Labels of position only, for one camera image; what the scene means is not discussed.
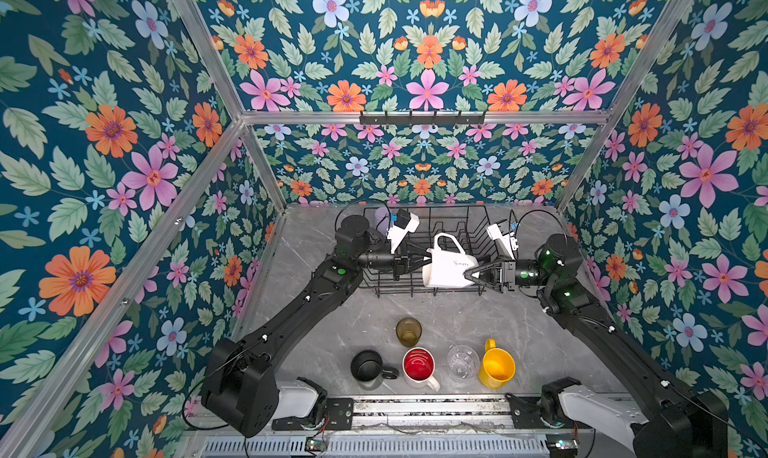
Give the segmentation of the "lilac plastic cup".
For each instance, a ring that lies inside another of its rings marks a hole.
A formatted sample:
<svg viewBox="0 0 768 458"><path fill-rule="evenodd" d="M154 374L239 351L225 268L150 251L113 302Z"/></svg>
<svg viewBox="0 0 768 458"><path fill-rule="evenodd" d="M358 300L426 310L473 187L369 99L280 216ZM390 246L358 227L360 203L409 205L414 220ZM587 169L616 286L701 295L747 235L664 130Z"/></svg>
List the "lilac plastic cup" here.
<svg viewBox="0 0 768 458"><path fill-rule="evenodd" d="M387 207L380 207L374 213L374 225L376 230L384 237L387 236L391 225L391 212Z"/></svg>

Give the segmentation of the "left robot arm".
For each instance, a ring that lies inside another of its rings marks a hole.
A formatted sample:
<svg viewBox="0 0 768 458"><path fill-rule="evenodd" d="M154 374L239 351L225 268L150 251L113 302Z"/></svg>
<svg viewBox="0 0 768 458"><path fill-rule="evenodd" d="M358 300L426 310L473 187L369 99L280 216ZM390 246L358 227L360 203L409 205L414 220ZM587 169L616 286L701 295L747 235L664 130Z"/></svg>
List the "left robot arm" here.
<svg viewBox="0 0 768 458"><path fill-rule="evenodd" d="M403 208L378 220L382 233L363 215L336 226L336 244L308 283L282 310L237 341L221 340L209 356L200 391L202 405L245 437L277 418L280 390L276 373L295 346L362 283L367 269L400 276L429 260L426 250L407 246L420 218Z"/></svg>

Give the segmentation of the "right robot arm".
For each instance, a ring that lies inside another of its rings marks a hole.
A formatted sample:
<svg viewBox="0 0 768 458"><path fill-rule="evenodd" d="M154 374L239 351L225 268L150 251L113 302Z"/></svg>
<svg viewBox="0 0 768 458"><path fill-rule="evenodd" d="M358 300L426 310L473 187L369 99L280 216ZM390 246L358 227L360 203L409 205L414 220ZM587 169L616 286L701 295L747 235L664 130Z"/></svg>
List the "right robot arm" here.
<svg viewBox="0 0 768 458"><path fill-rule="evenodd" d="M624 405L565 377L542 386L542 421L585 424L638 457L727 456L725 403L711 392L692 391L621 330L601 299L578 281L582 262L572 237L553 234L534 258L501 256L463 274L497 292L535 288L545 314L584 343L633 399Z"/></svg>

